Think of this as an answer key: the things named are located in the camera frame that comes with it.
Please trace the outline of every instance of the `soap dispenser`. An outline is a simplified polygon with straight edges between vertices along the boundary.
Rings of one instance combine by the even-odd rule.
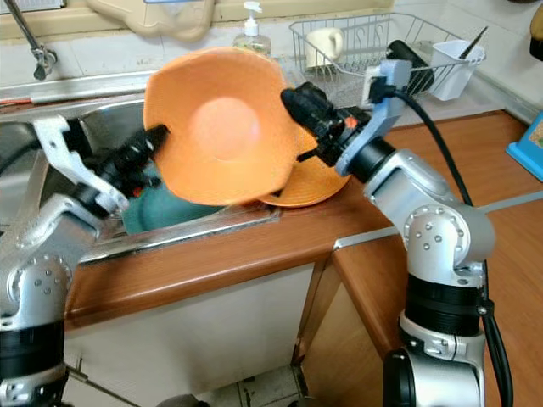
[[[272,40],[267,36],[261,36],[258,33],[258,23],[255,21],[255,12],[262,13],[262,8],[258,2],[245,2],[245,9],[249,11],[249,19],[245,21],[243,34],[234,38],[234,47],[248,48],[264,55],[272,53]]]

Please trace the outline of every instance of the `white cup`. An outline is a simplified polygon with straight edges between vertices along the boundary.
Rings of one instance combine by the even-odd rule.
[[[305,62],[307,68],[332,64],[343,52],[343,32],[339,28],[320,28],[307,34]]]

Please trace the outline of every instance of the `floor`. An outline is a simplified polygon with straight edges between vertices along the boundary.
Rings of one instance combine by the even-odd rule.
[[[303,397],[304,385],[299,368],[283,366],[200,394],[197,399],[211,407],[288,407]]]

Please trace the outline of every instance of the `white container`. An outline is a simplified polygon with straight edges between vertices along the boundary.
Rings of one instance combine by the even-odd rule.
[[[430,88],[430,92],[439,100],[451,100],[458,98],[464,87],[466,87],[469,78],[485,58],[484,48],[476,45],[467,55],[466,59],[459,59],[460,54],[470,44],[465,40],[454,40],[434,44],[434,55],[432,56],[432,66],[436,80]],[[456,64],[454,66],[440,68],[441,65]]]

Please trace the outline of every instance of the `wooden countertop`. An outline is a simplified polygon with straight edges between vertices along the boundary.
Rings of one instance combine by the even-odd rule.
[[[540,190],[540,183],[505,153],[526,128],[508,114],[448,120],[439,128],[477,205]],[[410,148],[451,181],[421,125],[394,130],[388,140]],[[337,238],[388,225],[353,180],[325,203],[285,210],[277,223],[80,267],[66,326],[105,321],[324,259]]]
[[[489,258],[490,298],[507,348],[515,405],[543,399],[543,199],[489,214],[497,245]],[[334,252],[333,262],[378,352],[401,346],[397,321],[406,300],[407,263],[400,236]],[[485,357],[487,405],[500,405]]]

